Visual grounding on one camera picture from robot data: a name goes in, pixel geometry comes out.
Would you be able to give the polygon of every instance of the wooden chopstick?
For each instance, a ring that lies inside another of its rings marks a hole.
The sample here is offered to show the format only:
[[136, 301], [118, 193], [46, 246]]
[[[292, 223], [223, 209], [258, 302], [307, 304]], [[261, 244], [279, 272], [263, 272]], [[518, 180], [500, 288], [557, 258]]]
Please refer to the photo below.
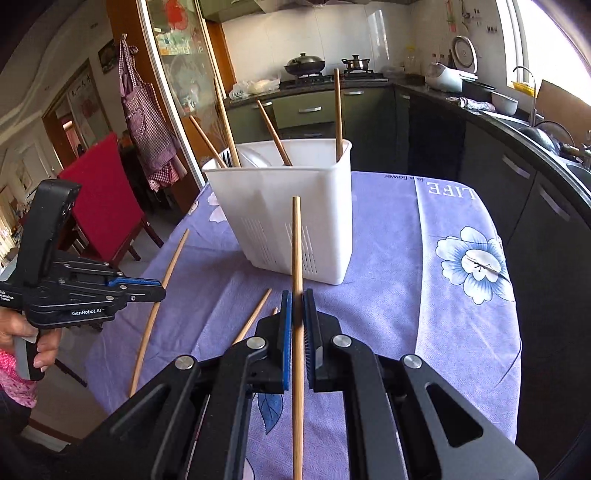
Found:
[[213, 155], [213, 158], [216, 159], [217, 166], [220, 168], [227, 168], [226, 164], [223, 162], [222, 158], [220, 157], [220, 154], [217, 153], [216, 147], [214, 147], [213, 144], [209, 141], [207, 135], [205, 134], [205, 132], [201, 128], [201, 125], [199, 125], [197, 123], [197, 120], [195, 120], [195, 117], [193, 115], [189, 115], [189, 118], [193, 122], [193, 125], [197, 129], [197, 132], [199, 132], [199, 135], [201, 135], [201, 138], [203, 138], [203, 141], [205, 142], [209, 151]]
[[340, 73], [335, 69], [336, 161], [343, 156], [343, 114], [340, 107]]
[[236, 339], [232, 342], [233, 345], [235, 343], [242, 342], [244, 340], [245, 335], [248, 333], [248, 330], [251, 328], [252, 324], [256, 320], [256, 317], [261, 312], [261, 309], [265, 306], [265, 303], [267, 302], [267, 299], [269, 298], [269, 295], [271, 295], [272, 291], [273, 291], [273, 289], [269, 288], [267, 290], [267, 292], [262, 296], [261, 301], [255, 307], [254, 312], [252, 312], [250, 317], [248, 317], [248, 320], [244, 324], [244, 327], [242, 327], [242, 330], [240, 330], [240, 333], [238, 334]]
[[[162, 281], [162, 286], [164, 288], [168, 287], [168, 281], [170, 280], [170, 277], [173, 274], [174, 266], [177, 264], [178, 257], [181, 254], [181, 250], [183, 249], [184, 243], [186, 242], [188, 236], [189, 229], [185, 230], [183, 237], [180, 239], [180, 242], [177, 245], [177, 249], [174, 251], [173, 257], [170, 263], [168, 264], [168, 268], [166, 269], [166, 273], [164, 274], [164, 279]], [[154, 322], [156, 321], [156, 315], [158, 314], [159, 309], [160, 302], [157, 301], [152, 306], [150, 316], [148, 317], [148, 323], [146, 324], [144, 335], [142, 337], [142, 342], [139, 346], [138, 357], [135, 361], [134, 376], [132, 377], [131, 388], [129, 389], [130, 397], [132, 397], [133, 394], [135, 394], [135, 391], [138, 388], [139, 374], [142, 371], [142, 365], [144, 364], [144, 356], [146, 354], [146, 349], [148, 348], [148, 342], [150, 341], [150, 334], [152, 334], [152, 328], [154, 327]]]
[[301, 206], [300, 197], [292, 198], [292, 318], [293, 342], [291, 348], [293, 373], [292, 427], [294, 480], [302, 480], [304, 465], [304, 279], [301, 259]]
[[240, 160], [238, 160], [238, 151], [236, 150], [236, 144], [234, 143], [234, 137], [232, 136], [232, 129], [230, 128], [230, 122], [226, 114], [226, 107], [223, 104], [223, 96], [221, 86], [217, 82], [217, 78], [213, 78], [213, 88], [216, 91], [217, 102], [220, 106], [220, 116], [222, 117], [222, 123], [224, 130], [226, 131], [226, 140], [228, 141], [228, 148], [230, 149], [230, 155], [232, 156], [231, 162], [232, 167], [240, 167]]
[[275, 142], [275, 145], [277, 146], [277, 150], [279, 150], [279, 155], [281, 155], [281, 159], [283, 160], [283, 164], [287, 167], [292, 167], [293, 165], [291, 163], [291, 160], [290, 160], [289, 156], [287, 155], [287, 152], [285, 151], [285, 148], [283, 147], [281, 140], [279, 139], [279, 135], [277, 135], [277, 132], [275, 131], [275, 127], [273, 127], [273, 124], [271, 123], [271, 120], [269, 119], [269, 116], [267, 115], [267, 112], [265, 111], [265, 107], [263, 107], [260, 100], [257, 100], [256, 104], [258, 105], [259, 110], [261, 111], [261, 115], [262, 115], [263, 120], [267, 124], [267, 129], [269, 130], [269, 133], [273, 137], [273, 141]]

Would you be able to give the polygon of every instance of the human hand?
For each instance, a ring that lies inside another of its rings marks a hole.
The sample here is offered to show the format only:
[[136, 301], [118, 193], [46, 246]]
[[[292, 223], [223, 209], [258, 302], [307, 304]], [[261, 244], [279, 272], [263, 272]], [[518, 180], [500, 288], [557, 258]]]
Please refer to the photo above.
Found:
[[[27, 322], [27, 319], [15, 310], [0, 307], [0, 349], [14, 353], [14, 336], [37, 336], [39, 330]], [[33, 360], [33, 366], [42, 372], [56, 361], [61, 340], [61, 329], [47, 330], [41, 334], [37, 343], [39, 352]]]

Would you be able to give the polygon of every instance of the picture frame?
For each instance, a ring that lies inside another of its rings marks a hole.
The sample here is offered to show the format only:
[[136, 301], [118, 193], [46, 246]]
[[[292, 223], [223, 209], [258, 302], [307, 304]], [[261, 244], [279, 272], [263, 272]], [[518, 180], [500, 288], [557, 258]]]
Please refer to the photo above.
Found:
[[117, 65], [117, 46], [115, 40], [111, 40], [103, 48], [99, 50], [100, 67], [103, 74], [111, 71]]

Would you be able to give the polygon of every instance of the blue leaf print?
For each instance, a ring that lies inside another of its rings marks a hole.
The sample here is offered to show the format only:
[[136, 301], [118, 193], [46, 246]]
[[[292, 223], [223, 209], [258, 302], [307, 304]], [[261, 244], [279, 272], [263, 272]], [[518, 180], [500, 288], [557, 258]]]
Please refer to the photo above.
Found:
[[265, 434], [269, 435], [283, 413], [283, 395], [259, 393], [256, 396], [262, 421], [265, 422]]

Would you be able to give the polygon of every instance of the red chair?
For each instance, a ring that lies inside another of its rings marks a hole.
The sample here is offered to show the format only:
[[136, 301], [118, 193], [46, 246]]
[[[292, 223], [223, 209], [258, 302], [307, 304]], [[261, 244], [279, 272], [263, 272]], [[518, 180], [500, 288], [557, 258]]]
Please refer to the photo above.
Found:
[[141, 229], [158, 247], [163, 242], [146, 221], [125, 176], [117, 136], [110, 134], [59, 175], [82, 185], [72, 215], [89, 244], [83, 257], [117, 267], [126, 252], [141, 257], [131, 246]]

